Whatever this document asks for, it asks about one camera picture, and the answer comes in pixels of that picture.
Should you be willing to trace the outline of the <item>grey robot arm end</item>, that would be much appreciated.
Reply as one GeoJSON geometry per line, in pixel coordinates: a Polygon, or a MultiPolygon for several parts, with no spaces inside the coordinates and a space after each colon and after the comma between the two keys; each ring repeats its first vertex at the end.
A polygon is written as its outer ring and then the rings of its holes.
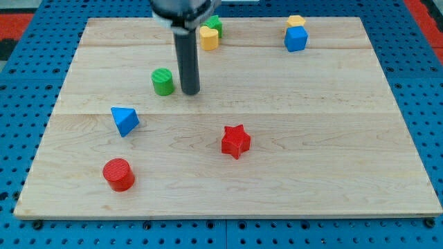
{"type": "Polygon", "coordinates": [[[209,19],[221,0],[149,0],[152,17],[162,27],[184,35],[209,19]]]}

